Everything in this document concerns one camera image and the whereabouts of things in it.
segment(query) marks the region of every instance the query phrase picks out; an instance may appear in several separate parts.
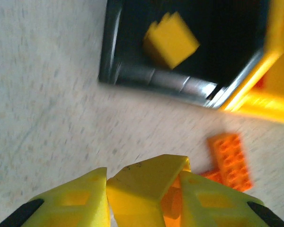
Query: speckled floor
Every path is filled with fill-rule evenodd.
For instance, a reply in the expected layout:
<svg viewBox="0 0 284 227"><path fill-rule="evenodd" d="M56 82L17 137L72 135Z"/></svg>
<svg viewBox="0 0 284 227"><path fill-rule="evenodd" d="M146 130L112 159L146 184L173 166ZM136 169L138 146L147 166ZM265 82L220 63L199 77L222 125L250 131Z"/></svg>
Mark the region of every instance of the speckled floor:
<svg viewBox="0 0 284 227"><path fill-rule="evenodd" d="M104 0L0 0L0 222L99 166L163 153L211 168L205 138L240 132L248 193L284 219L284 125L97 83Z"/></svg>

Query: toy block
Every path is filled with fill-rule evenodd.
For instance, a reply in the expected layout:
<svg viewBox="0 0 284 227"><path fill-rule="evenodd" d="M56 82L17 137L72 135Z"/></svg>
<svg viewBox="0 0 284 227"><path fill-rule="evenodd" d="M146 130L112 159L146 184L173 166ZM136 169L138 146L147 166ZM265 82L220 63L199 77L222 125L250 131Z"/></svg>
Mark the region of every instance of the toy block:
<svg viewBox="0 0 284 227"><path fill-rule="evenodd" d="M109 227L106 174L98 168L34 197L44 202L22 227Z"/></svg>
<svg viewBox="0 0 284 227"><path fill-rule="evenodd" d="M252 187L238 134L225 133L208 138L215 167L224 185L240 192Z"/></svg>
<svg viewBox="0 0 284 227"><path fill-rule="evenodd" d="M182 188L181 227L267 227L248 206L263 202L191 172L179 174Z"/></svg>
<svg viewBox="0 0 284 227"><path fill-rule="evenodd" d="M182 192L178 174L188 157L161 155L124 167L107 181L107 197L119 227L179 226Z"/></svg>
<svg viewBox="0 0 284 227"><path fill-rule="evenodd" d="M212 171L208 171L206 173L201 174L202 177L215 181L217 183L223 184L221 173L219 169L215 169Z"/></svg>
<svg viewBox="0 0 284 227"><path fill-rule="evenodd" d="M199 45L177 12L165 14L159 24L153 22L143 41L143 48L152 60L170 69L192 55Z"/></svg>

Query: yellow plastic frame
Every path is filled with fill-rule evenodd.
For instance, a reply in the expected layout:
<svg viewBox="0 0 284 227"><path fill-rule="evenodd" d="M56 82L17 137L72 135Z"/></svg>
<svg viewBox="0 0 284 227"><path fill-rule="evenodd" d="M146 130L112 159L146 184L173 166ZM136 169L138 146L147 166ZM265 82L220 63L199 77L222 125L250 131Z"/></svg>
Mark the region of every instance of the yellow plastic frame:
<svg viewBox="0 0 284 227"><path fill-rule="evenodd" d="M279 80L284 86L284 0L271 0L268 20L264 57L220 109L284 122L284 88L276 91ZM252 89L272 66L282 77L271 75L269 90Z"/></svg>

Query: lego brick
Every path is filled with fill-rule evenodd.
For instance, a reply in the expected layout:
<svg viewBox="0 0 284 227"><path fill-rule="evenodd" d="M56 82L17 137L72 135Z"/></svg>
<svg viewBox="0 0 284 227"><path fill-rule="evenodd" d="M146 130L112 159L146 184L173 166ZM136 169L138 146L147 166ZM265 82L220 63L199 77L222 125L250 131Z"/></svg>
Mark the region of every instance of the lego brick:
<svg viewBox="0 0 284 227"><path fill-rule="evenodd" d="M221 134L208 138L215 167L224 185L240 192L252 187L238 134Z"/></svg>
<svg viewBox="0 0 284 227"><path fill-rule="evenodd" d="M161 22L153 22L143 41L143 48L154 62L163 67L175 68L199 47L181 16L165 14Z"/></svg>
<svg viewBox="0 0 284 227"><path fill-rule="evenodd" d="M223 184L221 173L220 173L219 169L215 169L215 170L212 170L212 171L205 172L205 173L201 174L201 176L205 177L207 179L210 179L212 181L215 181L217 183Z"/></svg>

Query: yellow toy block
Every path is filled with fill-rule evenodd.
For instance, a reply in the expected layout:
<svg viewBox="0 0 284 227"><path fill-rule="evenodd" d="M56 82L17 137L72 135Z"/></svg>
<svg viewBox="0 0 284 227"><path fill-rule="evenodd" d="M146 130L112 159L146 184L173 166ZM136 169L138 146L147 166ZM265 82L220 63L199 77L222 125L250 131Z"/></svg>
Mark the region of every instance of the yellow toy block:
<svg viewBox="0 0 284 227"><path fill-rule="evenodd" d="M165 14L161 22L153 22L147 31L143 48L157 64L175 68L192 55L199 42L179 13Z"/></svg>
<svg viewBox="0 0 284 227"><path fill-rule="evenodd" d="M44 203L22 227L109 227L106 174L98 168L32 198Z"/></svg>
<svg viewBox="0 0 284 227"><path fill-rule="evenodd" d="M106 192L118 226L177 226L181 171L190 171L188 157L161 155L126 166L110 178Z"/></svg>
<svg viewBox="0 0 284 227"><path fill-rule="evenodd" d="M181 227L268 227L247 204L263 205L261 200L190 172L179 177Z"/></svg>

